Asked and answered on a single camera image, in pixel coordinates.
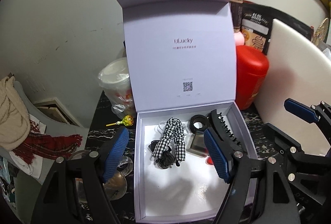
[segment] white gift box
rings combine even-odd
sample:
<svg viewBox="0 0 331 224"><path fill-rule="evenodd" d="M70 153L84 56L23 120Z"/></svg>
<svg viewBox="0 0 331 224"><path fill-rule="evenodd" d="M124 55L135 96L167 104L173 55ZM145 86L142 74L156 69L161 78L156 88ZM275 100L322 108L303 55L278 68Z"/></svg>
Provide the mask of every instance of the white gift box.
<svg viewBox="0 0 331 224"><path fill-rule="evenodd" d="M134 158L139 223L215 217L229 187L206 158L186 151L180 167L160 169L148 145L158 124L222 112L249 157L253 141L234 100L236 50L230 0L117 0L123 8L126 53L138 113ZM185 136L186 148L192 134Z"/></svg>

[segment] blue textured gripper pad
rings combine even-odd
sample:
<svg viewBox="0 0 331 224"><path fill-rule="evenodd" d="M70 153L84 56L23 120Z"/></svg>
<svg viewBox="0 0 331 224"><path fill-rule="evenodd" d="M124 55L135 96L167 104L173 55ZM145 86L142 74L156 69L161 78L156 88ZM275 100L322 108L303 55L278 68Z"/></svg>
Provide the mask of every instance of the blue textured gripper pad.
<svg viewBox="0 0 331 224"><path fill-rule="evenodd" d="M296 115L305 122L313 123L318 122L318 117L316 116L313 109L305 106L302 103L299 103L293 99L287 99L284 102L284 108L286 111Z"/></svg>
<svg viewBox="0 0 331 224"><path fill-rule="evenodd" d="M204 132L204 142L206 148L208 149L209 156L211 157L212 162L214 163L214 167L216 169L218 176L224 179L226 183L229 183L230 174L229 174L228 163L221 149L219 148L214 138L212 137L210 131L208 130Z"/></svg>
<svg viewBox="0 0 331 224"><path fill-rule="evenodd" d="M104 173L102 175L102 180L104 183L114 176L128 142L129 131L127 128L124 128L112 149L109 151L105 161Z"/></svg>

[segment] red bottle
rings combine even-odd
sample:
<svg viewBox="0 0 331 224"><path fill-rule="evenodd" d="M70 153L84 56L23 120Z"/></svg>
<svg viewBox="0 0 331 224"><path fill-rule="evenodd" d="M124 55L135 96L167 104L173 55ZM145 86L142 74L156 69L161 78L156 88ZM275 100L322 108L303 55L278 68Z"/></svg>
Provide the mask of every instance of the red bottle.
<svg viewBox="0 0 331 224"><path fill-rule="evenodd" d="M254 101L269 68L267 57L256 48L236 46L237 92L236 104L240 110L247 109Z"/></svg>

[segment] cream knit fabric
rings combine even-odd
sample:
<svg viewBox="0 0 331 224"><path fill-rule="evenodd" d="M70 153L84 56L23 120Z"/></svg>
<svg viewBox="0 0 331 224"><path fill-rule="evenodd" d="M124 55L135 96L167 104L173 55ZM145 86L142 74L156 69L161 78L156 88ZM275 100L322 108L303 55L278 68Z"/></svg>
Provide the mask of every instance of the cream knit fabric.
<svg viewBox="0 0 331 224"><path fill-rule="evenodd" d="M29 114L14 81L12 76L0 83L0 146L8 151L17 148L30 132Z"/></svg>

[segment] glass cup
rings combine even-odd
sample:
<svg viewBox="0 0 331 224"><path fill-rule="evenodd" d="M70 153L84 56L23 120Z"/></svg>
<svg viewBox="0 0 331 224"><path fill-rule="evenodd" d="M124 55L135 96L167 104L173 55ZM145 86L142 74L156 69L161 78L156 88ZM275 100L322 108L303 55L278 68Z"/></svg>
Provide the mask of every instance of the glass cup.
<svg viewBox="0 0 331 224"><path fill-rule="evenodd" d="M126 193L127 182L125 176L133 170L133 162L127 157L123 156L118 166L127 164L127 167L122 171L116 171L114 176L108 179L107 183L103 184L105 193L109 200L117 200L122 198Z"/></svg>
<svg viewBox="0 0 331 224"><path fill-rule="evenodd" d="M71 155L68 160L82 158L89 152L90 152L89 150L77 151L73 155ZM122 171L116 171L114 176L108 179L108 181L103 184L105 193L109 200L117 200L119 198L122 198L123 195L126 193L127 182L125 176L127 176L132 172L133 162L131 158L127 156L122 156L122 159L118 164L118 167L124 164L127 164L127 167L125 169L123 169ZM76 178L76 189L77 189L78 201L87 204L84 184L81 178Z"/></svg>

